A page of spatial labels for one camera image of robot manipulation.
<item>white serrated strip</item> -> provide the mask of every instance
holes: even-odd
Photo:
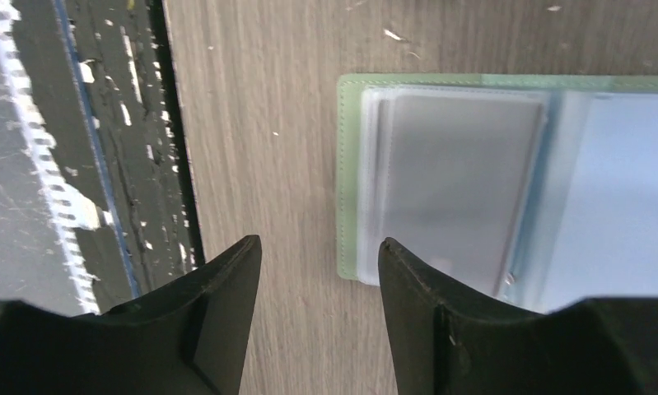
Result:
[[[21,119],[21,130],[26,139],[26,154],[33,160],[43,184],[44,197],[52,213],[54,228],[64,251],[64,263],[77,290],[77,298],[84,313],[99,314],[100,309],[93,293],[92,282],[98,280],[84,267],[84,258],[72,228],[87,227],[75,211],[83,206],[74,200],[81,194],[68,185],[54,162],[51,148],[57,145],[52,135],[43,128],[44,120],[33,103],[30,78],[18,57],[12,37],[12,24],[21,19],[21,14],[10,0],[0,0],[0,63],[9,86],[16,113]]]

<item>light blue panel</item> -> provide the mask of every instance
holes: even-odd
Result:
[[[534,309],[589,295],[658,295],[658,95],[591,101]]]

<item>wood grain surface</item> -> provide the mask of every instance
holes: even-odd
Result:
[[[167,6],[205,252],[264,245],[243,394],[396,393],[379,290],[336,274],[339,75],[658,74],[657,0]]]

